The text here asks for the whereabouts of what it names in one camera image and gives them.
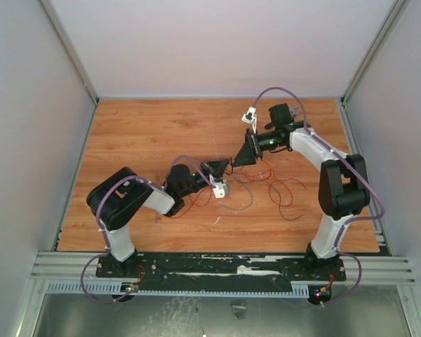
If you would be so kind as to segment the black zip tie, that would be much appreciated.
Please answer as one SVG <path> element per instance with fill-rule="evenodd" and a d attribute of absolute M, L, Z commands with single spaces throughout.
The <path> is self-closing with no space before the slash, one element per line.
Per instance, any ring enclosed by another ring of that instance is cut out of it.
<path fill-rule="evenodd" d="M 234 166 L 233 166 L 233 161 L 232 161 L 232 158 L 231 157 L 229 158 L 228 165 L 229 165 L 229 168 L 225 171 L 225 173 L 227 175 L 231 176 L 233 174 L 233 172 L 234 172 Z"/>

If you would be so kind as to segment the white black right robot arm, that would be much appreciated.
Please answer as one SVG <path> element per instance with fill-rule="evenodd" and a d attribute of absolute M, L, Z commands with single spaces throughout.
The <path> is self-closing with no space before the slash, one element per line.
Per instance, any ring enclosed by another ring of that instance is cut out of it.
<path fill-rule="evenodd" d="M 265 133 L 257 131 L 255 107 L 249 107 L 242 116 L 251 127 L 246 130 L 233 165 L 254 165 L 265 151 L 287 150 L 299 152 L 319 170 L 318 200 L 323 215 L 315 238 L 307 246 L 304 269 L 308 277 L 321 279 L 337 270 L 340 243 L 349 222 L 370 203 L 366 163 L 360 154 L 349 155 L 332 148 L 306 121 L 295 121 L 285 103 L 271 107 L 269 116 Z"/>

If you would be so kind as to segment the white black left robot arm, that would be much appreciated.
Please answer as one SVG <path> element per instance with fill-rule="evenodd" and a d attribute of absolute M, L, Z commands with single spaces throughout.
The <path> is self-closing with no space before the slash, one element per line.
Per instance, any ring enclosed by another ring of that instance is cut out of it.
<path fill-rule="evenodd" d="M 223 178 L 230 159 L 203 161 L 191 172 L 175 160 L 163 185 L 124 167 L 89 192 L 86 203 L 105 240 L 106 257 L 122 277 L 129 277 L 137 267 L 136 248 L 129 222 L 142 208 L 171 218 L 185 205 L 184 198 L 210 187 L 217 199 L 229 195 L 229 183 Z"/>

